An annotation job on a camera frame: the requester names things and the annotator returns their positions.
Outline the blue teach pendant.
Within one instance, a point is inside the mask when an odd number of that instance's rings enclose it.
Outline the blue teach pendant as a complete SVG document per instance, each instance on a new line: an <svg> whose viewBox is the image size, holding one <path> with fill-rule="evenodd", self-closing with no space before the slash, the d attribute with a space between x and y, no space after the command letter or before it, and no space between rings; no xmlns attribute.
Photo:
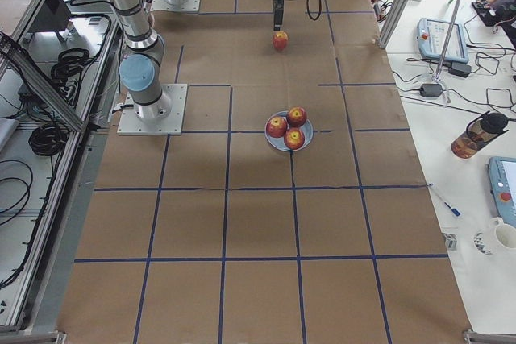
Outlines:
<svg viewBox="0 0 516 344"><path fill-rule="evenodd" d="M515 158L490 158L488 175L498 215L515 226Z"/></svg>
<svg viewBox="0 0 516 344"><path fill-rule="evenodd" d="M439 60L447 38L449 22L421 18L417 25L418 50L422 57ZM464 26L455 23L450 34L445 60L467 64L469 55L465 41Z"/></svg>

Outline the red apple on plate left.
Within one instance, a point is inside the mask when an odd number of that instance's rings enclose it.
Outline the red apple on plate left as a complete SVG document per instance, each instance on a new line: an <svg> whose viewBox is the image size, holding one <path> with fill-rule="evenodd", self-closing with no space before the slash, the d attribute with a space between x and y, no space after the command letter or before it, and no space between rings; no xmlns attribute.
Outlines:
<svg viewBox="0 0 516 344"><path fill-rule="evenodd" d="M307 112L301 106L295 106L287 111L286 120L290 127L301 127L306 123Z"/></svg>

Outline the blue white pen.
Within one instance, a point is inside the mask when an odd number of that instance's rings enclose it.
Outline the blue white pen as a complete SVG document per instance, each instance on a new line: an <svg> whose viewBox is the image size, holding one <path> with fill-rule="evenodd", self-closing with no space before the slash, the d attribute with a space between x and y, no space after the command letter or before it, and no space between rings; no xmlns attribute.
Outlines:
<svg viewBox="0 0 516 344"><path fill-rule="evenodd" d="M438 199L441 200L441 202L448 208L448 210L455 217L459 217L461 215L461 212L443 196L443 194L437 189L437 187L433 183L429 183L428 188L433 192L434 195L437 196Z"/></svg>

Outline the red apple on plate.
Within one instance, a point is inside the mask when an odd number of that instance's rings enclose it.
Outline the red apple on plate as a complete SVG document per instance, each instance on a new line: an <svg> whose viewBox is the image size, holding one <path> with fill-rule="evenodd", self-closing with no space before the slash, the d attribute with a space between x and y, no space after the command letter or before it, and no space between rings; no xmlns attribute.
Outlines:
<svg viewBox="0 0 516 344"><path fill-rule="evenodd" d="M295 106L287 111L286 120L290 127L301 127L306 123L307 112L301 106Z"/></svg>
<svg viewBox="0 0 516 344"><path fill-rule="evenodd" d="M282 138L288 129L288 123L283 116L275 115L266 124L265 133L271 138Z"/></svg>
<svg viewBox="0 0 516 344"><path fill-rule="evenodd" d="M283 141L289 150L296 151L304 146L305 135L299 127L293 127L285 132Z"/></svg>

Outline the black lidded drink cup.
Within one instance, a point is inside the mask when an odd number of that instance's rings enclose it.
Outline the black lidded drink cup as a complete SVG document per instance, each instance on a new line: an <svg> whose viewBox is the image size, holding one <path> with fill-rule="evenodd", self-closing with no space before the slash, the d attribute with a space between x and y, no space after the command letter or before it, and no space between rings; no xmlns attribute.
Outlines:
<svg viewBox="0 0 516 344"><path fill-rule="evenodd" d="M505 134L508 123L509 119L504 114L486 112L467 125L452 142L451 151L462 159L469 159Z"/></svg>

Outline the red apple on plate front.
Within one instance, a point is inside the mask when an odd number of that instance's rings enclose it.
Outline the red apple on plate front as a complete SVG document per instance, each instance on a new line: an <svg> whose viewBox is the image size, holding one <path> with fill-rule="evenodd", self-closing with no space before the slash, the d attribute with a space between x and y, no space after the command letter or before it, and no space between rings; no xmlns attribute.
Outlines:
<svg viewBox="0 0 516 344"><path fill-rule="evenodd" d="M305 135L299 127L293 127L285 132L283 141L289 150L296 151L304 146Z"/></svg>

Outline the white mug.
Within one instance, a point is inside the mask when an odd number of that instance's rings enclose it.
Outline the white mug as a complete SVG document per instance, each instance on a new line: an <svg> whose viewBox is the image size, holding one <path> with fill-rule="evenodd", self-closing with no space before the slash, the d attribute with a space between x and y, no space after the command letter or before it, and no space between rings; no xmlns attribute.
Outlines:
<svg viewBox="0 0 516 344"><path fill-rule="evenodd" d="M488 235L488 250L492 254L515 254L515 228L506 224L502 218L493 218L490 222Z"/></svg>

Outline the red apple on plate right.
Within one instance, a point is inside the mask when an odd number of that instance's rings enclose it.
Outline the red apple on plate right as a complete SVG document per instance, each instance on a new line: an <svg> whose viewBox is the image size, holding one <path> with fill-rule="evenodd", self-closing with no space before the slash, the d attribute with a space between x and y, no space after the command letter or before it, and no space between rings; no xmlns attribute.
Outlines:
<svg viewBox="0 0 516 344"><path fill-rule="evenodd" d="M288 129L288 123L283 116L275 115L266 124L265 133L271 138L282 138Z"/></svg>

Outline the black power adapter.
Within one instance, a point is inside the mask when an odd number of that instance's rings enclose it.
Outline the black power adapter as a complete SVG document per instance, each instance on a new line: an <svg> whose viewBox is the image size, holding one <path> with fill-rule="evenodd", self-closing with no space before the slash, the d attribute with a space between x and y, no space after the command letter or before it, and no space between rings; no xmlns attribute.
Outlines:
<svg viewBox="0 0 516 344"><path fill-rule="evenodd" d="M443 93L443 87L439 83L423 83L418 91L422 97L439 97Z"/></svg>

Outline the light blue plate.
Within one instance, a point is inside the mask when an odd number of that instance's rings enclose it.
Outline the light blue plate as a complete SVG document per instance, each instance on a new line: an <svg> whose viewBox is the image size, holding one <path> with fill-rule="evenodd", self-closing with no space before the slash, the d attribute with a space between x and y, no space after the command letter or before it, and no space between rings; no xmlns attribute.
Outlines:
<svg viewBox="0 0 516 344"><path fill-rule="evenodd" d="M287 111L273 114L264 128L268 143L279 151L299 151L310 144L313 134L314 129L308 118L300 126L293 126Z"/></svg>

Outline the red yellow apple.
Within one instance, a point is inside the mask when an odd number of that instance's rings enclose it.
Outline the red yellow apple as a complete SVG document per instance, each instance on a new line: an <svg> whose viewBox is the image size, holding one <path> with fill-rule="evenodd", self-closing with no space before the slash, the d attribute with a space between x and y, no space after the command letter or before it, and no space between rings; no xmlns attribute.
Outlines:
<svg viewBox="0 0 516 344"><path fill-rule="evenodd" d="M282 52L286 49L289 42L289 36L285 31L275 31L272 37L273 47L276 51Z"/></svg>

